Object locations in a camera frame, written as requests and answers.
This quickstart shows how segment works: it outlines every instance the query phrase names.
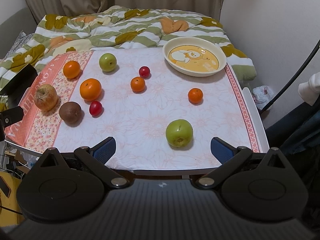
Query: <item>green and white striped blanket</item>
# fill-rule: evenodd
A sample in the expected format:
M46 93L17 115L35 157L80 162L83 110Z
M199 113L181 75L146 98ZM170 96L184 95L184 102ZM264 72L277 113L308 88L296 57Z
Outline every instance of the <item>green and white striped blanket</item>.
M163 17L184 20L189 29L164 34L159 21ZM240 81L255 78L252 60L234 48L217 20L179 10L131 10L113 6L101 13L79 17L46 15L32 39L0 63L0 89L26 64L30 63L40 72L55 56L68 51L162 47L181 36L217 43ZM0 98L0 111L4 110L4 101L5 98Z

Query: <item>pink floral tablecloth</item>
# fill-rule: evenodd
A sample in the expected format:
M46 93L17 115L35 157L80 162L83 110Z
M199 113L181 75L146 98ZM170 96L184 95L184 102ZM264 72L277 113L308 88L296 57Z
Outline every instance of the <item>pink floral tablecloth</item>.
M105 74L99 58L113 53L118 68ZM62 69L76 60L83 70L74 80L67 80ZM151 69L147 89L133 93L132 78L141 66ZM87 78L101 82L100 102L104 112L98 118L89 114L89 103L79 93ZM36 108L33 94L43 83L52 84L60 96L57 106L47 113ZM188 101L188 91L200 88L203 103ZM80 104L84 116L74 126L59 117L59 107L67 102ZM233 146L244 145L254 152L261 149L250 113L232 69L210 77L191 77L174 70L165 61L161 48L113 49L71 52L57 56L40 73L21 101L24 119L10 127L7 135L14 142L36 152L57 147L60 152L73 152L80 146L93 147L108 136L116 140L116 153L106 163L124 170L190 170L220 166L210 151L210 141L217 136ZM188 120L194 139L186 148L171 147L165 137L167 125L175 119Z

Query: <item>orange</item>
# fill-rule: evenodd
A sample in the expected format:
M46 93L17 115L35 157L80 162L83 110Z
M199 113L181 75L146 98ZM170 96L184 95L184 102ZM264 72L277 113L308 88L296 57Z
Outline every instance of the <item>orange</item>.
M146 87L146 82L141 77L135 77L131 80L130 86L133 92L141 92Z
M80 73L80 64L74 60L67 62L63 66L63 74L66 78L75 78Z
M80 85L80 95L84 100L94 101L101 93L101 83L99 80L89 78Z
M188 93L188 98L191 103L198 104L203 98L203 93L199 88L193 88Z

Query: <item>yellow object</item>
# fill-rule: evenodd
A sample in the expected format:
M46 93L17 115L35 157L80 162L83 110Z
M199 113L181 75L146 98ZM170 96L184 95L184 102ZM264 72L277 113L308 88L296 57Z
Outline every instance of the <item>yellow object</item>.
M3 191L4 189L0 188L0 205L6 208L10 208L12 210L15 210L17 212L21 212L20 207L17 203L16 199L16 192L17 188L21 182L20 179L12 177L7 172L0 172L0 179L3 180L3 182L8 186L8 191L6 193ZM22 215L18 215L16 213L13 213L9 210L5 210L3 208L0 208L0 227L6 227L11 225L18 225L24 220L24 217Z

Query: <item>kiwi fruit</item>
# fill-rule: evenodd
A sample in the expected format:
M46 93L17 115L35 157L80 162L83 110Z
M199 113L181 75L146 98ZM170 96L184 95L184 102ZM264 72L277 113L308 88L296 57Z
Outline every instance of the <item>kiwi fruit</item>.
M75 123L81 118L81 106L76 102L66 102L60 107L59 115L66 123Z

